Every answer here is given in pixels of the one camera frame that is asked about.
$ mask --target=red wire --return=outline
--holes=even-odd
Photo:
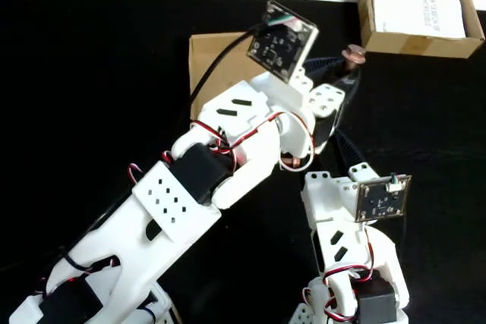
[[[358,278],[356,280],[357,282],[365,282],[365,281],[371,279],[371,276],[373,276],[373,269],[374,269],[374,252],[373,252],[373,246],[371,245],[370,237],[368,236],[368,230],[365,229],[364,232],[366,234],[366,239],[368,241],[368,250],[370,251],[370,257],[371,257],[371,267],[369,269],[368,275],[366,277],[364,277],[364,278]]]
[[[338,272],[343,272],[343,271],[348,271],[350,269],[366,269],[368,270],[368,274],[363,277],[363,278],[358,278],[356,279],[357,282],[365,282],[371,279],[373,276],[373,269],[374,269],[374,251],[373,251],[373,246],[371,245],[370,242],[370,236],[368,235],[368,230],[365,228],[364,233],[366,234],[366,240],[368,241],[368,250],[370,252],[370,258],[371,258],[371,267],[368,268],[365,265],[347,265],[343,267],[338,267],[337,269],[331,269],[330,271],[327,271],[324,276],[323,276],[323,281],[326,280],[331,275],[334,275]],[[350,322],[352,321],[355,316],[344,316],[339,313],[333,313],[332,311],[327,310],[327,308],[333,304],[333,302],[336,302],[335,297],[331,297],[326,304],[324,305],[324,313],[330,317],[332,320],[335,320],[337,322]]]
[[[368,241],[368,250],[370,251],[370,257],[371,257],[371,267],[368,267],[366,265],[347,265],[347,266],[338,267],[337,269],[331,269],[330,271],[327,271],[326,273],[324,273],[323,281],[325,281],[326,278],[328,278],[331,275],[334,275],[336,273],[343,272],[343,271],[348,271],[350,269],[366,269],[368,271],[368,274],[366,275],[366,277],[357,278],[356,279],[357,282],[364,282],[364,281],[367,281],[371,278],[371,276],[373,275],[373,269],[374,269],[374,251],[373,251],[373,246],[371,245],[371,242],[370,242],[370,237],[368,236],[368,231],[365,229],[364,232],[366,234],[366,239]]]
[[[198,121],[198,120],[191,121],[191,124],[197,124],[200,127],[204,128],[206,131],[210,132],[211,134],[214,134],[217,138],[224,140],[224,138],[222,137],[222,135],[220,133],[218,133],[216,130],[214,130],[212,127],[210,127],[206,123],[203,123],[202,121]]]
[[[136,164],[134,164],[134,163],[131,163],[131,164],[129,164],[129,165],[128,165],[128,167],[127,167],[128,178],[130,179],[130,181],[131,181],[131,183],[132,183],[133,185],[136,185],[138,181],[137,181],[137,179],[135,178],[135,176],[134,176],[134,173],[133,173],[132,169],[134,169],[135,171],[140,172],[141,174],[143,174],[144,172],[141,170],[141,168],[140,168],[140,167],[138,167],[138,166],[137,166]]]
[[[172,158],[172,155],[170,154],[170,151],[164,151],[162,152],[162,155],[161,155],[162,159],[167,162],[168,164],[172,164],[174,163],[174,159]]]
[[[282,115],[282,114],[284,114],[284,112],[277,112],[275,114],[272,114],[270,117],[268,117],[267,119],[262,121],[258,126],[253,128],[251,131],[249,131],[245,135],[239,137],[229,148],[234,149],[234,148],[238,147],[240,144],[243,143],[243,141],[245,141],[248,138],[250,138],[251,136],[255,135],[258,132],[259,127],[261,127],[263,124],[267,123],[268,121],[272,121],[273,119],[275,119],[276,117],[278,117],[279,115]]]
[[[350,322],[352,321],[355,316],[344,316],[340,313],[333,313],[332,311],[327,310],[326,308],[330,305],[333,305],[336,302],[335,297],[331,297],[325,304],[324,304],[324,313],[330,317],[332,320],[336,320],[337,322]]]
[[[236,160],[236,155],[235,155],[233,149],[236,148],[237,146],[239,146],[240,144],[242,144],[245,140],[247,140],[251,136],[254,136],[256,133],[258,133],[258,128],[261,127],[263,124],[267,123],[268,121],[273,121],[273,119],[275,119],[278,116],[280,116],[282,114],[285,114],[285,113],[286,112],[276,112],[276,113],[273,113],[267,119],[265,119],[264,121],[262,121],[261,123],[259,123],[259,125],[256,126],[255,128],[253,128],[251,131],[249,131],[248,133],[246,133],[243,136],[239,137],[231,146],[228,146],[228,147],[221,146],[221,141],[226,142],[226,139],[222,136],[222,134],[220,134],[214,128],[212,128],[209,125],[203,123],[202,121],[198,121],[198,120],[191,121],[191,123],[194,123],[194,124],[197,124],[197,125],[201,126],[202,128],[204,128],[205,130],[209,131],[211,134],[213,134],[216,138],[219,139],[215,143],[216,144],[216,150],[215,150],[215,152],[222,153],[222,154],[226,154],[227,152],[230,152],[231,151],[231,153],[232,153],[232,159],[233,159],[233,172],[234,172],[236,170],[236,167],[237,167],[238,162]],[[312,137],[312,133],[308,130],[307,125],[305,124],[305,122],[302,120],[302,118],[299,115],[297,115],[295,113],[292,113],[292,114],[295,117],[297,117],[298,120],[305,126],[305,129],[307,130],[309,136],[311,136],[312,146],[315,148],[314,138]]]

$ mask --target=white plastic part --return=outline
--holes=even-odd
[[[314,87],[314,81],[305,76],[305,69],[299,68],[295,76],[289,81],[289,86],[293,87],[300,94],[305,95]]]
[[[101,271],[94,272],[86,277],[86,282],[98,297],[102,305],[109,301],[109,297],[113,286],[120,274],[122,268],[120,266],[108,266]],[[169,309],[172,305],[168,294],[156,282],[150,287],[150,293],[156,299],[155,302],[149,303],[146,308],[152,311],[156,317],[156,321],[170,318]],[[134,310],[123,321],[122,324],[153,324],[153,317],[145,310]]]
[[[307,58],[307,55],[309,54],[309,51],[311,50],[311,47],[312,45],[314,44],[314,41],[317,37],[317,35],[319,34],[319,30],[317,27],[312,27],[310,29],[310,32],[311,34],[309,35],[308,37],[308,41],[307,43],[305,43],[305,47],[304,49],[302,49],[302,52],[297,60],[297,63],[295,64],[295,69],[296,70],[301,70],[302,69],[302,65],[304,64],[304,61],[305,59]]]
[[[342,201],[340,190],[349,186],[353,189],[351,179],[347,177],[332,178],[328,171],[314,171],[305,174],[305,185],[301,192],[305,212],[311,229],[316,228],[318,222],[329,220],[355,221],[355,217]]]
[[[215,130],[221,127],[231,145],[272,115],[267,102],[264,93],[241,81],[204,104],[198,119]],[[221,114],[221,109],[236,112],[236,115]],[[203,128],[193,127],[174,143],[172,154],[178,158],[194,144],[207,144],[212,139]],[[272,173],[280,156],[276,122],[263,123],[258,132],[236,147],[234,152],[239,168],[214,190],[211,198],[219,209],[228,209]]]
[[[329,289],[325,286],[322,282],[321,277],[316,277],[311,280],[308,284],[308,289],[310,290],[309,295],[309,304],[300,303],[297,308],[295,309],[292,318],[289,321],[289,324],[301,324],[301,323],[311,323],[311,324],[339,324],[328,318],[327,315],[324,313],[324,305],[330,299]],[[309,318],[307,315],[302,315],[302,309],[305,310],[305,313],[308,310],[311,311],[311,321],[309,322]],[[396,321],[388,324],[409,324],[409,318],[403,312],[402,309],[396,308]]]
[[[326,267],[325,272],[347,265],[371,266],[365,227],[374,251],[374,269],[394,287],[398,300],[397,307],[404,308],[409,303],[409,291],[396,256],[395,244],[384,233],[373,227],[344,221],[317,223],[320,249]],[[332,244],[331,240],[337,232],[342,233],[342,236]],[[336,254],[342,248],[346,249],[346,252],[340,260],[336,261]],[[347,272],[336,273],[327,280],[329,287],[336,295],[337,311],[344,316],[354,315],[357,303],[352,292],[349,274]]]
[[[311,280],[308,287],[311,290],[309,302],[314,313],[314,322],[327,324],[324,304],[330,299],[329,289],[323,284],[321,277],[316,277]]]
[[[202,206],[161,162],[155,164],[133,188],[133,194],[172,241],[200,237],[206,226],[221,216],[214,206]]]
[[[380,178],[366,162],[352,166],[349,176],[332,178],[328,171],[313,171],[305,175],[301,196],[312,229],[317,222],[333,219],[355,221],[358,183]]]
[[[352,166],[349,171],[349,177],[356,182],[364,182],[380,178],[375,170],[367,162],[358,163]]]
[[[402,190],[405,190],[405,186],[403,183],[401,182],[397,182],[397,183],[392,183],[392,182],[389,182],[388,184],[385,185],[387,191],[389,193],[395,193],[397,191],[402,191]]]
[[[244,100],[251,104],[238,104],[238,100]],[[222,114],[221,110],[232,111],[236,115]],[[204,104],[197,119],[215,130],[221,127],[231,143],[244,132],[255,127],[269,114],[267,96],[256,91],[246,81],[240,81]],[[172,145],[172,156],[178,159],[194,144],[208,144],[212,140],[214,140],[214,137],[202,127],[193,127]]]
[[[307,304],[300,303],[295,309],[289,324],[312,324],[316,322],[312,318],[312,308]]]
[[[306,76],[301,76],[302,80],[307,80],[308,86],[312,87],[312,81]],[[251,80],[251,85],[258,91],[265,93],[268,97],[268,104],[274,111],[286,110],[298,115],[313,133],[315,127],[315,117],[312,111],[304,105],[305,90],[299,91],[291,84],[285,84],[277,77],[266,72]],[[307,134],[302,127],[292,118],[280,117],[280,150],[283,153],[290,153],[294,157],[304,158],[309,154]]]
[[[279,130],[275,122],[265,123],[235,151],[241,167],[213,192],[211,201],[219,209],[228,209],[262,180],[270,176],[279,160]]]
[[[10,315],[10,324],[36,324],[44,316],[39,308],[42,295],[27,296],[22,304]]]
[[[158,188],[159,173],[166,169],[162,162],[157,162],[153,170],[147,172],[140,184],[155,181],[153,191]],[[183,187],[174,187],[177,191]],[[182,228],[171,230],[171,237],[160,232],[152,241],[145,235],[145,229],[152,219],[151,214],[135,194],[129,196],[123,204],[96,230],[86,234],[69,252],[71,258],[82,266],[106,257],[116,255],[121,263],[121,272],[113,286],[108,302],[88,321],[89,324],[123,322],[147,297],[156,280],[220,217],[213,207],[207,213],[192,215],[189,220],[182,220]],[[66,260],[60,260],[54,267],[47,281],[46,290],[52,292],[62,282],[81,275]]]
[[[317,117],[326,118],[339,110],[344,96],[345,93],[341,89],[323,83],[306,95],[306,103]]]

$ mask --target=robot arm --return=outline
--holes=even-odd
[[[283,11],[273,7],[272,14]],[[269,23],[290,19],[283,12],[285,17]],[[73,317],[90,324],[132,323],[140,303],[160,291],[156,280],[219,219],[220,209],[229,208],[268,177],[276,163],[291,171],[310,165],[327,141],[321,138],[317,146],[313,141],[316,118],[334,118],[330,123],[334,125],[344,92],[331,85],[313,89],[300,64],[317,28],[296,16],[291,21],[289,30],[279,35],[286,37],[283,42],[272,33],[258,39],[269,42],[266,52],[272,55],[272,62],[259,53],[262,48],[256,46],[256,40],[252,43],[252,57],[266,57],[262,62],[271,73],[250,83],[237,83],[206,103],[198,121],[172,146],[173,164],[157,162],[120,207],[55,264],[45,294],[28,297],[11,315],[10,323],[70,322],[67,318]],[[279,58],[278,48],[271,53],[271,45],[293,50],[292,44],[301,39],[306,42],[295,47],[299,59],[288,72],[291,69],[284,69],[286,60]],[[327,93],[333,98],[325,97]],[[225,146],[212,151],[210,145],[221,143],[223,132]],[[218,152],[229,154],[232,166],[228,167],[227,161],[222,161],[225,156]],[[283,153],[308,162],[293,168],[283,162]],[[98,272],[87,272],[112,256],[120,265],[103,269],[103,277],[109,279],[97,285],[94,278]],[[78,311],[59,310],[52,303],[67,300],[72,282],[89,302],[88,308],[76,304],[73,308]]]
[[[377,219],[402,215],[410,176],[380,178],[366,162],[349,169],[349,177],[328,171],[305,177],[302,199],[314,235],[322,276],[305,289],[301,310],[313,322],[408,322],[402,311],[409,292],[394,243],[370,226]]]

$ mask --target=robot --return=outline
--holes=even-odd
[[[156,280],[211,228],[221,209],[231,208],[275,165],[307,171],[338,134],[357,85],[339,72],[326,83],[306,76],[303,65],[317,34],[314,24],[269,1],[263,22],[232,44],[254,36],[248,56],[268,72],[207,102],[190,130],[140,180],[134,173],[141,170],[129,165],[131,194],[64,252],[43,289],[24,300],[10,323],[180,322]],[[364,61],[353,47],[343,53],[344,74]],[[387,313],[374,322],[408,322],[402,308],[409,293],[393,242],[370,223],[402,215],[409,185],[406,175],[379,178],[366,161],[351,165],[349,177],[305,175],[302,199],[318,238],[321,276],[303,290],[305,304],[291,323],[359,318],[362,324],[377,318],[377,305]],[[370,200],[376,200],[373,208]],[[386,303],[383,290],[365,287],[376,282],[388,290]]]

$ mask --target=open cardboard box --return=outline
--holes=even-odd
[[[243,33],[195,34],[189,39],[189,83],[191,93],[206,69],[219,53]],[[196,118],[203,105],[236,83],[265,72],[255,61],[246,56],[250,39],[237,45],[211,74],[191,108],[191,118]]]
[[[484,42],[484,33],[472,0],[460,0],[466,38],[416,36],[377,32],[373,0],[359,0],[361,42],[367,51],[408,55],[468,58]]]

